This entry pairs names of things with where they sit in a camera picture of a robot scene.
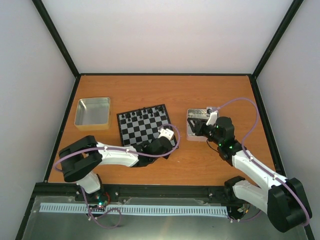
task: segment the black cable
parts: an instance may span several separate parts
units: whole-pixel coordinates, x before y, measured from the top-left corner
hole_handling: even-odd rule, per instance
[[[208,144],[209,148],[211,148],[212,150],[214,150],[214,151],[216,151],[217,153],[219,153],[218,150],[216,150],[216,149],[214,149],[212,146],[210,146],[208,139],[206,140],[206,144]]]

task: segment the metal tray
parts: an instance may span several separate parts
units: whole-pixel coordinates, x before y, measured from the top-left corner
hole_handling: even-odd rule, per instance
[[[74,125],[80,130],[108,129],[109,115],[109,97],[83,98],[78,102]]]

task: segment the table top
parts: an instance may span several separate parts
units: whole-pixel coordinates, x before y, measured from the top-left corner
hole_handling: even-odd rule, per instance
[[[110,98],[110,129],[78,130],[74,124],[78,101],[96,97]],[[84,75],[79,81],[58,152],[87,135],[95,136],[104,144],[121,146],[117,113],[165,104],[171,123],[180,131],[179,149],[168,159],[159,158],[147,167],[97,166],[94,172],[99,174],[104,184],[221,186],[235,176],[248,179],[240,170],[223,161],[206,142],[188,141],[186,138],[188,109],[218,107],[239,97],[255,101],[247,76]],[[255,108],[241,100],[222,108],[219,114],[232,119],[239,141],[256,119]],[[245,146],[257,159],[275,169],[260,120],[246,139]],[[52,169],[48,182],[64,182],[62,173]]]

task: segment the chessboard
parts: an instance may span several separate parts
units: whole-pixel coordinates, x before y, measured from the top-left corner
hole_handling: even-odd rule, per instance
[[[160,126],[171,123],[164,104],[118,113],[116,118],[124,147],[144,141],[151,142],[158,138]],[[171,144],[173,147],[177,144],[176,137],[173,137]]]

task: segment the black square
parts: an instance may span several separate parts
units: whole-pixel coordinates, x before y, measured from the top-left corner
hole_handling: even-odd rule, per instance
[[[155,138],[153,134],[148,134],[147,136],[148,136],[148,140],[151,140],[151,139]]]
[[[142,142],[142,137],[137,136],[135,140],[136,140],[137,143],[140,143],[140,142]]]
[[[129,145],[130,144],[130,140],[129,139],[126,139],[123,141],[124,145]]]

